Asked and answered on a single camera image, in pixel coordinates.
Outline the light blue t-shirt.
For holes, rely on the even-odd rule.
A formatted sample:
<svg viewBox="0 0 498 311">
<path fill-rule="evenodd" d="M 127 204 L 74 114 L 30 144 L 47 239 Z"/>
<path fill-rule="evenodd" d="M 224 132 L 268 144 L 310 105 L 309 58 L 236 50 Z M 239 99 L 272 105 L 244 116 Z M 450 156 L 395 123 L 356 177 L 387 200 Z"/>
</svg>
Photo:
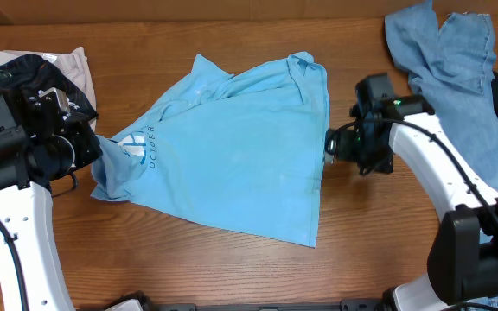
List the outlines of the light blue t-shirt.
<svg viewBox="0 0 498 311">
<path fill-rule="evenodd" d="M 93 198 L 313 247 L 329 112 L 326 70 L 309 53 L 240 74 L 197 55 L 138 120 L 100 139 Z"/>
</svg>

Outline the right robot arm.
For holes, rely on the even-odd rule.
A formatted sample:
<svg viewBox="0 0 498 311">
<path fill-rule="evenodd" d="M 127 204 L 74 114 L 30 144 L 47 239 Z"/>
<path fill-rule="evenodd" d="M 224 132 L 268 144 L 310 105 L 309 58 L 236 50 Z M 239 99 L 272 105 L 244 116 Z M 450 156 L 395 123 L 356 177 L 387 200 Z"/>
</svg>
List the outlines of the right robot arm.
<svg viewBox="0 0 498 311">
<path fill-rule="evenodd" d="M 360 175 L 390 174 L 399 156 L 429 195 L 439 226 L 423 276 L 340 308 L 464 310 L 498 296 L 498 192 L 459 154 L 423 96 L 397 96 L 385 73 L 366 77 L 355 92 L 353 122 L 326 134 L 327 160 L 354 162 Z"/>
</svg>

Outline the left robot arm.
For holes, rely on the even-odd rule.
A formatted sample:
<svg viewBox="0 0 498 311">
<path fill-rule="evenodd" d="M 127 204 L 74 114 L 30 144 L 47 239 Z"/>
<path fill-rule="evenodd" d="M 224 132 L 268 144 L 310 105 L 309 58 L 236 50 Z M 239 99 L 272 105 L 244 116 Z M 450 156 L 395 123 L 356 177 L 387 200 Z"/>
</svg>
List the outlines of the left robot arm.
<svg viewBox="0 0 498 311">
<path fill-rule="evenodd" d="M 71 310 L 50 184 L 101 155 L 90 118 L 51 88 L 0 94 L 0 284 L 7 310 Z"/>
</svg>

